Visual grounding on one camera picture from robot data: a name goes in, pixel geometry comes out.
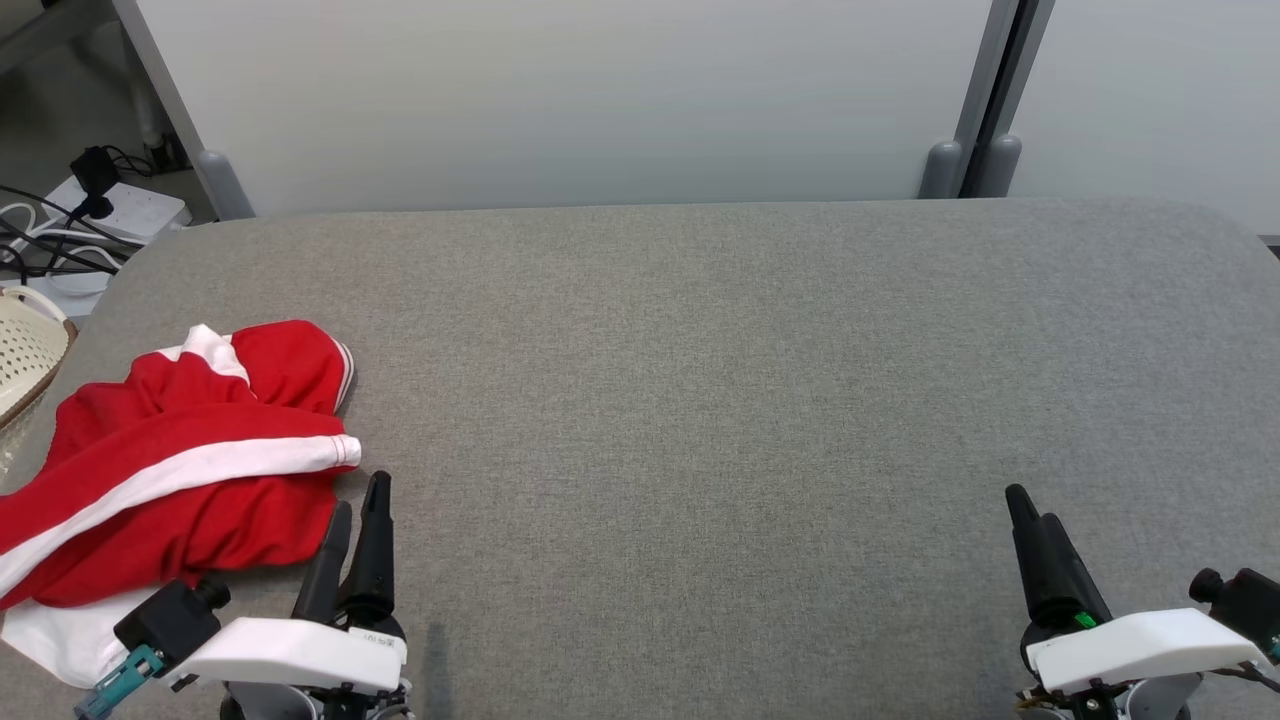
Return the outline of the white power strip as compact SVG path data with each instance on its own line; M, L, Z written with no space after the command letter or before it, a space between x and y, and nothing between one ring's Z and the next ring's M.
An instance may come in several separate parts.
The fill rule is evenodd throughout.
M64 210L73 210L83 197L84 192L76 178L67 177L45 199L49 219L63 227L67 223ZM145 246L183 231L193 220L192 211L183 200L133 184L119 182L108 192L108 197L114 206L110 217L100 220L79 219L72 227Z

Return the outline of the slanted grey partition post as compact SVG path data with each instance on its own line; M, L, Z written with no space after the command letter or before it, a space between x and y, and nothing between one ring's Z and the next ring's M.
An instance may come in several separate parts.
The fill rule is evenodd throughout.
M191 114L180 99L177 83L169 72L154 32L150 29L140 0L111 0L122 23L122 29L133 47L133 54L152 88L157 104L164 108L169 124L182 142L187 158L193 164L215 217L220 222L256 218L230 160L223 152L207 150L195 128Z

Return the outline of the cream plastic laundry basket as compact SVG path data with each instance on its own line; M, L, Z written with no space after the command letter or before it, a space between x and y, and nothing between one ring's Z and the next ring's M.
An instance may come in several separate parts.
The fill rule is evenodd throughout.
M42 293L0 287L0 430L49 388L77 337L76 323Z

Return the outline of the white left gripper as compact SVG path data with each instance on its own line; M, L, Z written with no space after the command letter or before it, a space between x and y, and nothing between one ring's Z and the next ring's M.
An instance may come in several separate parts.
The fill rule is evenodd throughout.
M392 477L375 471L360 509L346 597L337 603L352 509L335 503L307 565L291 619L238 618L168 679L224 689L220 720L389 720L411 717L408 648L394 619ZM323 626L311 621L334 621Z

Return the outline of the red white basketball jersey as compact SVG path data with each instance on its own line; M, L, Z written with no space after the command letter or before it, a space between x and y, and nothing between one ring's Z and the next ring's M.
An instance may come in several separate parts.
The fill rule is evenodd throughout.
M124 383L145 392L173 396L195 395L223 379L237 378L259 402L306 407L338 418L353 374L355 363L346 346L310 322L289 320L232 334L195 325L182 345L138 356L123 380L95 383ZM224 571L210 571L192 582L175 580L193 585L212 573ZM125 656L124 646L113 632L115 624L161 585L78 609L31 603L0 612L0 641L60 682L90 688Z

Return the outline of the red shorts with white stripe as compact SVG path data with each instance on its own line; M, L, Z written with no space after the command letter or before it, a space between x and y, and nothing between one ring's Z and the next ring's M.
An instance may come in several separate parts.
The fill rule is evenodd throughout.
M0 496L0 612L301 562L361 457L337 416L237 378L173 396L87 384L58 406L36 477Z

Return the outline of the black plug adapter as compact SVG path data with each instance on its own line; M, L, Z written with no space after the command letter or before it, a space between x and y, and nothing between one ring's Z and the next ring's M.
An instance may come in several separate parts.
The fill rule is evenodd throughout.
M108 192L120 182L120 173L110 151L104 146L87 147L69 168L84 197L68 214L68 222L110 217L114 206Z

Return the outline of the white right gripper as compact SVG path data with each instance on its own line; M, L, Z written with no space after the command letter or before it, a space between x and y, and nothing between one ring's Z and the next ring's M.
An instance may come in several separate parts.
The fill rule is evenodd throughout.
M1041 515L1021 484L1005 500L1030 619L1020 651L1036 679L1020 693L1020 720L1192 720L1207 675L1266 683L1266 655L1210 612L1105 621L1111 611L1059 516ZM1071 600L1059 600L1056 568Z

